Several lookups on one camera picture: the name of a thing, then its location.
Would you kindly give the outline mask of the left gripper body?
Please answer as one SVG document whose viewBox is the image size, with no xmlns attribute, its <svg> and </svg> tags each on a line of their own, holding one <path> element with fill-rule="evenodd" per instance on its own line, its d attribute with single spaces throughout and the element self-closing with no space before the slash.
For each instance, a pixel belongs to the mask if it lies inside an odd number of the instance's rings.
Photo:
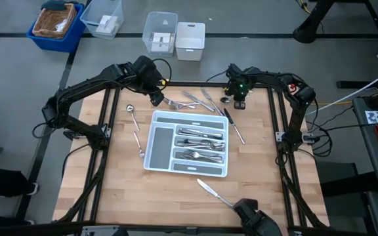
<svg viewBox="0 0 378 236">
<path fill-rule="evenodd" d="M 159 106 L 164 99 L 164 94 L 157 86 L 152 86 L 148 89 L 148 96 L 150 97 L 150 102 L 154 107 Z"/>
</svg>

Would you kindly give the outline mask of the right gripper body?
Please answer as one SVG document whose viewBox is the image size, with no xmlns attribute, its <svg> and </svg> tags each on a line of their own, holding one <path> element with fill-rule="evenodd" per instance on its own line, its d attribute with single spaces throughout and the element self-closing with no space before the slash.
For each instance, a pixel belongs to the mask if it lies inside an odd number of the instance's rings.
<svg viewBox="0 0 378 236">
<path fill-rule="evenodd" d="M 224 93 L 227 96 L 233 97 L 234 108 L 244 110 L 245 98 L 249 93 L 249 90 L 253 88 L 249 78 L 244 75 L 243 71 L 235 64 L 230 64 L 226 70 L 226 76 L 228 83 L 224 89 Z"/>
</svg>

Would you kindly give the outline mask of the silver table knife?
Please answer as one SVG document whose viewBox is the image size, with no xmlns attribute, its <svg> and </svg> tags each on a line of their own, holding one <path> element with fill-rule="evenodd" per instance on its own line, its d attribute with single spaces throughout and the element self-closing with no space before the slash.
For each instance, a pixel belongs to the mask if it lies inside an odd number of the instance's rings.
<svg viewBox="0 0 378 236">
<path fill-rule="evenodd" d="M 204 131 L 201 131 L 201 130 L 196 130 L 196 129 L 189 129 L 189 128 L 180 128 L 179 131 L 181 132 L 187 132 L 187 133 L 201 133 L 201 132 L 204 132 Z"/>
<path fill-rule="evenodd" d="M 216 105 L 216 103 L 214 103 L 212 97 L 209 95 L 209 93 L 203 87 L 201 87 L 201 92 L 205 96 L 205 98 L 213 105 L 213 107 L 217 110 L 217 112 L 221 116 L 224 116 L 223 111 Z"/>
<path fill-rule="evenodd" d="M 209 111 L 211 112 L 216 112 L 216 109 L 215 108 L 212 108 L 210 106 L 208 106 L 205 102 L 203 102 L 202 100 L 199 100 L 198 98 L 196 98 L 194 95 L 190 94 L 189 92 L 186 92 L 186 91 L 182 91 L 181 92 L 183 95 L 185 95 L 187 98 L 199 103 L 200 105 L 202 105 L 203 107 L 205 107 L 206 109 L 208 109 Z"/>
<path fill-rule="evenodd" d="M 214 196 L 221 202 L 223 202 L 227 207 L 233 208 L 233 205 L 229 203 L 225 198 L 221 197 L 213 188 L 211 188 L 209 185 L 207 185 L 204 181 L 200 180 L 199 178 L 196 180 L 196 182 L 210 195 Z"/>
<path fill-rule="evenodd" d="M 242 143 L 243 145 L 246 145 L 245 140 L 244 140 L 242 134 L 240 133 L 238 127 L 236 126 L 236 123 L 234 122 L 233 118 L 232 118 L 231 115 L 229 114 L 228 110 L 227 110 L 226 108 L 224 108 L 223 110 L 224 110 L 224 114 L 225 114 L 226 117 L 228 118 L 229 123 L 232 125 L 232 127 L 233 127 L 234 130 L 236 131 L 236 134 L 238 135 L 238 137 L 239 137 L 241 143 Z"/>
<path fill-rule="evenodd" d="M 187 133 L 187 132 L 181 132 L 179 131 L 178 134 L 185 135 L 185 136 L 196 136 L 196 137 L 203 137 L 203 138 L 212 138 L 216 140 L 222 140 L 224 136 L 222 134 L 213 134 L 213 133 Z"/>
</svg>

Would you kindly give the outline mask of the small silver spoon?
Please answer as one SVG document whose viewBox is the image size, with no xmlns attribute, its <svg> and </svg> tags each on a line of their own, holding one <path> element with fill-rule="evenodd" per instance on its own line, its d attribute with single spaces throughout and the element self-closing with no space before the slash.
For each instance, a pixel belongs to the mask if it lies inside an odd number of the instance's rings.
<svg viewBox="0 0 378 236">
<path fill-rule="evenodd" d="M 143 159 L 145 157 L 145 152 L 144 152 L 144 150 L 141 146 L 137 131 L 134 131 L 133 134 L 134 134 L 135 140 L 137 142 L 137 146 L 139 148 L 139 156 L 140 156 L 141 159 Z"/>
<path fill-rule="evenodd" d="M 133 123 L 136 127 L 136 130 L 140 131 L 140 126 L 138 124 L 138 121 L 136 120 L 135 113 L 134 113 L 135 107 L 132 104 L 128 104 L 127 107 L 126 107 L 126 110 L 127 110 L 128 113 L 131 114 L 131 117 L 133 119 Z"/>
</svg>

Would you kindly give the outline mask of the white cutlery organizer tray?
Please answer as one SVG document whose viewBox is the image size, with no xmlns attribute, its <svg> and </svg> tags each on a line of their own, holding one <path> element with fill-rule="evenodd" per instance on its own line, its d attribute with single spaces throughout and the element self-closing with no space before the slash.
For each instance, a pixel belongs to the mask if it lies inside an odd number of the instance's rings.
<svg viewBox="0 0 378 236">
<path fill-rule="evenodd" d="M 146 170 L 224 178 L 228 172 L 229 121 L 227 117 L 174 111 L 153 112 L 143 167 Z M 216 140 L 178 134 L 180 128 L 221 133 Z M 222 151 L 177 147 L 177 141 L 210 140 L 225 143 Z"/>
</svg>

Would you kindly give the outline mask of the white cardboard box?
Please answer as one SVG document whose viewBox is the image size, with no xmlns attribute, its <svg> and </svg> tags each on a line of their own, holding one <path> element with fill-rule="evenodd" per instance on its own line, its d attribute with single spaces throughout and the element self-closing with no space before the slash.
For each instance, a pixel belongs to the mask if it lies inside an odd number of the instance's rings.
<svg viewBox="0 0 378 236">
<path fill-rule="evenodd" d="M 98 34 L 112 35 L 116 29 L 117 20 L 118 20 L 117 16 L 104 15 L 101 18 L 95 32 Z"/>
<path fill-rule="evenodd" d="M 158 33 L 152 35 L 151 52 L 170 52 L 171 51 L 171 33 Z"/>
</svg>

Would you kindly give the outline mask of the white plastic bin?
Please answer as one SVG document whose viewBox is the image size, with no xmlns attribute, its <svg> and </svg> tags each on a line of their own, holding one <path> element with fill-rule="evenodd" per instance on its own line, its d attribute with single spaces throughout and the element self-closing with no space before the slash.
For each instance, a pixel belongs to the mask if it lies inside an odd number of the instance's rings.
<svg viewBox="0 0 378 236">
<path fill-rule="evenodd" d="M 205 24 L 179 22 L 175 48 L 179 60 L 200 61 L 205 48 Z"/>
</svg>

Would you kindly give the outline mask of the clear plastic storage bin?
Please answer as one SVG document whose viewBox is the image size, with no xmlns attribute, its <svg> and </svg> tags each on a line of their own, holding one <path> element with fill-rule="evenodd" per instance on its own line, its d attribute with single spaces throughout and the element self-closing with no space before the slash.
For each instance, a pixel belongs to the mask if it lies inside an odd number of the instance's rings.
<svg viewBox="0 0 378 236">
<path fill-rule="evenodd" d="M 173 12 L 149 12 L 146 19 L 146 24 L 142 34 L 142 41 L 146 46 L 148 54 L 151 56 L 172 57 L 175 49 L 175 39 L 178 24 L 178 14 Z M 171 33 L 171 51 L 170 52 L 151 52 L 152 35 L 153 33 Z"/>
<path fill-rule="evenodd" d="M 118 17 L 117 26 L 112 35 L 98 34 L 95 32 L 104 15 Z M 85 24 L 92 36 L 103 39 L 113 39 L 125 20 L 122 0 L 92 0 L 80 16 L 80 20 Z"/>
</svg>

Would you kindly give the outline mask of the black desk base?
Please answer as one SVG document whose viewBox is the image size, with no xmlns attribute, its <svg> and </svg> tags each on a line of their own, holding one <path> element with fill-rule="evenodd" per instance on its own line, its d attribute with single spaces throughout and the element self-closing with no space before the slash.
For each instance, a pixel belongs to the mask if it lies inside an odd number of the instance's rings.
<svg viewBox="0 0 378 236">
<path fill-rule="evenodd" d="M 306 20 L 293 31 L 293 38 L 300 43 L 313 43 L 317 34 L 316 31 L 334 3 L 356 3 L 364 4 L 378 30 L 378 16 L 369 0 L 310 0 L 315 1 L 314 9 L 308 14 Z"/>
</svg>

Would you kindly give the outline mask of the blue plastic bin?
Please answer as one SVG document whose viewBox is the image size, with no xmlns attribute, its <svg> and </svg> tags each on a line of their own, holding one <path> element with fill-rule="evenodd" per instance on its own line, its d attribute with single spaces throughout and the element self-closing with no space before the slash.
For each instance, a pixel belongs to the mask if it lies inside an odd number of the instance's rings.
<svg viewBox="0 0 378 236">
<path fill-rule="evenodd" d="M 85 6 L 83 4 L 75 4 L 74 7 L 77 11 L 77 16 L 62 39 L 35 36 L 32 33 L 32 28 L 34 27 L 35 22 L 30 26 L 26 33 L 26 37 L 30 38 L 40 49 L 43 50 L 68 53 L 73 52 L 77 48 L 85 29 L 84 23 L 79 19 L 85 10 Z"/>
</svg>

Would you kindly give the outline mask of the white crumpled paper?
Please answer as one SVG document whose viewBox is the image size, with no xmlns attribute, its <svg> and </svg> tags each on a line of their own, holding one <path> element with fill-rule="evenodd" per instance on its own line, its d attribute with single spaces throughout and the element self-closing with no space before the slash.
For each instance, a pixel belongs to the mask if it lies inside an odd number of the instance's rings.
<svg viewBox="0 0 378 236">
<path fill-rule="evenodd" d="M 57 25 L 55 25 L 55 30 L 56 32 L 62 32 L 64 30 L 64 28 L 66 27 L 66 24 L 68 23 L 68 20 L 67 19 L 63 19 L 63 21 L 61 23 L 58 23 Z"/>
</svg>

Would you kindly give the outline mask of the black floor bar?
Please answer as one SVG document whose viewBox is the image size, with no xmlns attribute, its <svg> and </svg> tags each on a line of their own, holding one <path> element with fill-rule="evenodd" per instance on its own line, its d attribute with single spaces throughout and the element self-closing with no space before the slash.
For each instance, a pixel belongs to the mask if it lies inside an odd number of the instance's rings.
<svg viewBox="0 0 378 236">
<path fill-rule="evenodd" d="M 338 89 L 361 89 L 365 86 L 369 85 L 369 81 L 337 81 L 336 87 Z M 370 88 L 377 88 L 378 89 L 378 82 L 369 86 Z"/>
</svg>

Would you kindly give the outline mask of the brown wicker basket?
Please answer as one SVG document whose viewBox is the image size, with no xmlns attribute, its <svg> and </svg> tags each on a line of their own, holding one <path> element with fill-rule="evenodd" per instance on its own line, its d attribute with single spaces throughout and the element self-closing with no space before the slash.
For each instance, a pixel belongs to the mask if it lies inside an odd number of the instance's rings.
<svg viewBox="0 0 378 236">
<path fill-rule="evenodd" d="M 77 16 L 77 11 L 75 10 L 73 3 L 66 3 L 65 6 L 66 10 L 43 9 L 35 21 L 32 33 L 38 37 L 62 39 Z M 55 25 L 61 23 L 63 19 L 68 20 L 66 27 L 62 32 L 56 32 Z"/>
</svg>

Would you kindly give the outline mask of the black furniture piece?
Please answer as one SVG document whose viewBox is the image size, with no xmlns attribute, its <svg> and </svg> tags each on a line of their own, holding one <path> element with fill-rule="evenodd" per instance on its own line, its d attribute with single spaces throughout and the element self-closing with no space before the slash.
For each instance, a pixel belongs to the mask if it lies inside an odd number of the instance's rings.
<svg viewBox="0 0 378 236">
<path fill-rule="evenodd" d="M 374 171 L 360 174 L 354 163 L 317 163 L 320 186 L 336 229 L 378 234 L 378 180 Z"/>
</svg>

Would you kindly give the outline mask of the black cloth bundle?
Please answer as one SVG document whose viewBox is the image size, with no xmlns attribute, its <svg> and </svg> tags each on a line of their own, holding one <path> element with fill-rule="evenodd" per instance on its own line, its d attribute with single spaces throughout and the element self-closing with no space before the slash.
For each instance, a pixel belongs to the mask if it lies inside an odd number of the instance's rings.
<svg viewBox="0 0 378 236">
<path fill-rule="evenodd" d="M 47 10 L 66 10 L 65 0 L 48 0 L 43 3 L 41 9 Z"/>
</svg>

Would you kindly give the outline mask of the silver metal bracket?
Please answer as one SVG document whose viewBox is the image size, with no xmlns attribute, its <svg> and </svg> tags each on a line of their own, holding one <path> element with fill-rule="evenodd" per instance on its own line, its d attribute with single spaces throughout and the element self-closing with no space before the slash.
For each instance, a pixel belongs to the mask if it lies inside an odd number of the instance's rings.
<svg viewBox="0 0 378 236">
<path fill-rule="evenodd" d="M 85 226 L 79 236 L 113 236 L 119 226 Z"/>
</svg>

